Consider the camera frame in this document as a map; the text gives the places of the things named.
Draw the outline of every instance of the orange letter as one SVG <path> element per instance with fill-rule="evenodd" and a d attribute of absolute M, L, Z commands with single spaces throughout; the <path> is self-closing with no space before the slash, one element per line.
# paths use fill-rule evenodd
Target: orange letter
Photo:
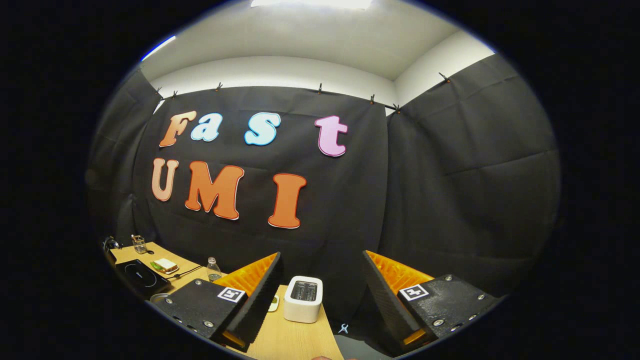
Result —
<path fill-rule="evenodd" d="M 236 191 L 240 178 L 244 176 L 244 170 L 227 165 L 212 183 L 207 163 L 194 161 L 189 168 L 191 169 L 191 187 L 189 188 L 189 199 L 184 205 L 190 210 L 200 210 L 200 202 L 198 201 L 198 194 L 200 194 L 204 211 L 209 212 L 216 198 L 220 196 L 213 213 L 221 218 L 237 220 L 240 215 L 236 211 Z"/>
<path fill-rule="evenodd" d="M 175 136 L 182 134 L 184 128 L 187 127 L 187 122 L 183 120 L 191 121 L 196 118 L 195 111 L 189 111 L 188 113 L 178 114 L 171 117 L 171 124 L 166 131 L 164 139 L 160 142 L 160 147 L 171 146 L 175 144 Z"/>
<path fill-rule="evenodd" d="M 166 167 L 169 170 L 166 173 L 166 184 L 164 190 L 160 189 L 160 173 L 164 167 L 164 159 L 154 160 L 154 175 L 151 177 L 151 190 L 154 192 L 156 199 L 160 201 L 167 201 L 171 197 L 171 190 L 173 189 L 173 175 L 175 174 L 175 168 L 178 167 L 178 161 L 169 160 L 166 162 Z"/>
<path fill-rule="evenodd" d="M 273 176 L 273 181 L 278 185 L 278 195 L 276 208 L 269 217 L 269 225 L 285 229 L 300 227 L 300 220 L 296 218 L 296 208 L 300 189 L 307 184 L 307 180 L 293 174 L 277 174 Z"/>

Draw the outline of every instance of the wooden table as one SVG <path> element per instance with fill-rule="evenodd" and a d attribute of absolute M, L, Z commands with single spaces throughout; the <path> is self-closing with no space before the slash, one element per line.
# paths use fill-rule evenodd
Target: wooden table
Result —
<path fill-rule="evenodd" d="M 153 242 L 147 243 L 147 250 L 153 251 L 154 254 L 138 254 L 133 249 L 133 246 L 122 249 L 112 249 L 111 253 L 116 257 L 116 264 L 139 259 L 153 271 L 155 271 L 155 269 L 149 264 L 153 260 L 165 258 L 178 264 L 180 270 L 170 275 L 156 271 L 163 277 L 181 274 L 198 266 L 198 264 L 183 259 Z M 173 293 L 195 279 L 206 280 L 207 268 L 203 266 L 189 274 L 180 276 L 178 279 L 171 279 L 171 287 L 165 292 Z M 260 332 L 258 332 L 258 336 L 249 346 L 245 355 L 258 360 L 311 360 L 317 356 L 325 356 L 331 360 L 344 360 L 340 349 L 338 349 L 338 344 L 336 344 L 335 338 L 333 337 L 333 332 L 329 326 L 329 320 L 326 318 L 324 307 L 322 305 L 320 306 L 318 320 L 315 323 L 290 322 L 284 318 L 285 291 L 287 291 L 287 285 L 280 285 L 276 292 L 280 298 L 278 309 L 272 313 L 267 313 Z"/>

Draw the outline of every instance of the light blue letter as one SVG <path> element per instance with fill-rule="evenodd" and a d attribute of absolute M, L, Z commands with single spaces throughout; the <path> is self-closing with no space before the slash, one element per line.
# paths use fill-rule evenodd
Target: light blue letter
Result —
<path fill-rule="evenodd" d="M 210 142 L 218 137 L 218 128 L 222 123 L 222 115 L 219 113 L 206 114 L 198 120 L 200 125 L 193 128 L 191 138 L 198 141 Z"/>
<path fill-rule="evenodd" d="M 249 129 L 244 133 L 247 145 L 268 145 L 276 138 L 276 127 L 280 126 L 280 116 L 274 113 L 257 113 L 249 119 Z"/>

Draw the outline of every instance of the ceiling light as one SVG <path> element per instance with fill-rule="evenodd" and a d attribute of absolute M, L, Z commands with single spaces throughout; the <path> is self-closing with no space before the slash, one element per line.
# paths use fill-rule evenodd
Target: ceiling light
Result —
<path fill-rule="evenodd" d="M 280 3 L 301 3 L 307 5 L 328 5 L 337 8 L 366 9 L 371 4 L 371 0 L 253 0 L 251 7 L 263 5 L 273 5 Z"/>
<path fill-rule="evenodd" d="M 162 44 L 160 44 L 160 45 L 156 46 L 156 48 L 155 48 L 155 49 L 151 50 L 151 52 L 150 52 L 150 53 L 148 53 L 147 55 L 145 55 L 145 57 L 144 57 L 144 58 L 142 58 L 142 60 L 140 60 L 140 61 L 145 61 L 145 59 L 146 59 L 146 58 L 148 58 L 149 56 L 151 56 L 151 54 L 153 54 L 154 52 L 156 52 L 156 51 L 160 50 L 160 48 L 162 48 L 162 47 L 163 47 L 163 46 L 165 46 L 166 44 L 169 44 L 169 43 L 170 43 L 170 42 L 172 42 L 173 40 L 175 40 L 175 35 L 174 35 L 174 36 L 172 36 L 172 37 L 170 37 L 170 38 L 168 38 L 168 39 L 166 39 Z"/>

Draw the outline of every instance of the plastic bottle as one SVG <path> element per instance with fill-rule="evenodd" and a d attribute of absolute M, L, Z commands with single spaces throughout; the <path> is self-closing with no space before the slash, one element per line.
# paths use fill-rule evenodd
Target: plastic bottle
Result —
<path fill-rule="evenodd" d="M 218 267 L 216 259 L 214 258 L 209 258 L 209 263 L 207 264 L 207 276 L 209 276 L 209 281 L 211 282 L 214 282 L 222 277 L 220 267 Z"/>

